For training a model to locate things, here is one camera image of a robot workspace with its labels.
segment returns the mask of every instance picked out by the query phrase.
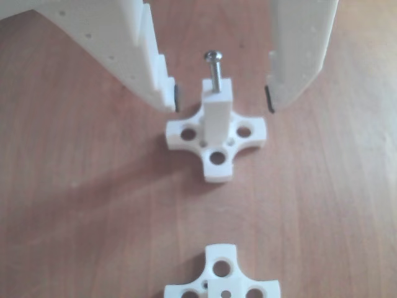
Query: plastic connector piece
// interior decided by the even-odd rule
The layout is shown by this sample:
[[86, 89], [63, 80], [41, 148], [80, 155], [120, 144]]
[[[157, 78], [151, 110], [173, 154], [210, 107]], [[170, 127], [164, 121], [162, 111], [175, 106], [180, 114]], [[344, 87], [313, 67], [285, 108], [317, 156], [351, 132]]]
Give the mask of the plastic connector piece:
[[210, 183], [229, 181], [237, 152], [261, 147], [266, 140], [265, 120], [233, 112], [231, 79], [222, 79], [222, 86], [222, 92], [213, 93], [212, 81], [204, 79], [200, 110], [189, 119], [169, 121], [166, 127], [168, 148], [198, 155]]
[[181, 298], [187, 293], [208, 298], [247, 297], [256, 291], [263, 298], [280, 298], [278, 281], [255, 281], [239, 268], [236, 245], [212, 244], [205, 248], [205, 267], [198, 279], [190, 284], [167, 285], [164, 298]]

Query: rectangular plastic post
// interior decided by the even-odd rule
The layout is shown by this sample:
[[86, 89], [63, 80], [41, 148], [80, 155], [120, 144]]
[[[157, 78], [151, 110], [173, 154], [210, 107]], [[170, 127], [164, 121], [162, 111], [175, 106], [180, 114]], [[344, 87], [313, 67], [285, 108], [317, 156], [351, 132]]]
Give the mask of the rectangular plastic post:
[[231, 79], [222, 79], [222, 91], [212, 92], [212, 81], [203, 80], [204, 139], [209, 145], [221, 145], [229, 135], [233, 107]]

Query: perforated plastic panel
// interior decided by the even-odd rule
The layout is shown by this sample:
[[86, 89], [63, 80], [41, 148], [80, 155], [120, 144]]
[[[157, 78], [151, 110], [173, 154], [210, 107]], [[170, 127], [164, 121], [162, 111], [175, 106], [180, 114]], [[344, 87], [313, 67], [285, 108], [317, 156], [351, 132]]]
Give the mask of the perforated plastic panel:
[[323, 68], [338, 0], [271, 0], [272, 36], [267, 77], [272, 107], [286, 107]]

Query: black rubber pad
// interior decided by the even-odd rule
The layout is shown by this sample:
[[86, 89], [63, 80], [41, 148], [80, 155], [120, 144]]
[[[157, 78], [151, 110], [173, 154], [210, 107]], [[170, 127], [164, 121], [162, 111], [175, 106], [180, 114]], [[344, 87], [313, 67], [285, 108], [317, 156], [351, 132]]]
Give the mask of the black rubber pad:
[[273, 109], [272, 99], [270, 98], [270, 91], [268, 85], [265, 86], [265, 92], [266, 92], [267, 108], [269, 109], [270, 113], [274, 114], [275, 110]]

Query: white plastic panel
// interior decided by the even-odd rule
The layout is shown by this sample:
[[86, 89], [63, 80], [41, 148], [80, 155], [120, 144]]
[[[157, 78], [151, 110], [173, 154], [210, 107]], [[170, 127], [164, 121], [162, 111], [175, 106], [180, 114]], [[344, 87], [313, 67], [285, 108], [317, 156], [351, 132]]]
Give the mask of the white plastic panel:
[[[217, 276], [213, 270], [219, 261], [226, 262], [230, 267], [224, 277]], [[255, 281], [244, 275], [238, 265], [236, 245], [213, 244], [205, 248], [205, 267], [200, 277], [190, 284], [167, 285], [164, 298], [181, 298], [186, 292], [194, 292], [199, 297], [220, 298], [224, 291], [230, 293], [229, 297], [240, 298], [252, 289], [261, 291], [263, 298], [281, 297], [278, 281]]]
[[149, 4], [142, 0], [63, 0], [37, 11], [63, 29], [128, 89], [174, 111], [174, 78], [159, 55]]
[[29, 11], [48, 2], [60, 0], [0, 0], [0, 20], [20, 12]]
[[275, 50], [267, 84], [272, 107], [296, 100], [323, 68], [338, 0], [271, 0]]

